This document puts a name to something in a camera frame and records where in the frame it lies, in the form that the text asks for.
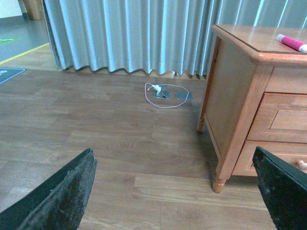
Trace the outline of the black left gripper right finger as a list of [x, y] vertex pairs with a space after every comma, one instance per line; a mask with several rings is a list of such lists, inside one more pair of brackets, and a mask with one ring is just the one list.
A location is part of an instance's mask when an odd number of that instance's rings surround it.
[[278, 230], [307, 228], [307, 174], [257, 146], [253, 165], [259, 190]]

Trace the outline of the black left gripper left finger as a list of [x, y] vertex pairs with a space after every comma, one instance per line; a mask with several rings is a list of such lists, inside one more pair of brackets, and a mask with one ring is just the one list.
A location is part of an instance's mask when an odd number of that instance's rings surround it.
[[92, 190], [97, 159], [86, 149], [0, 214], [2, 230], [76, 230]]

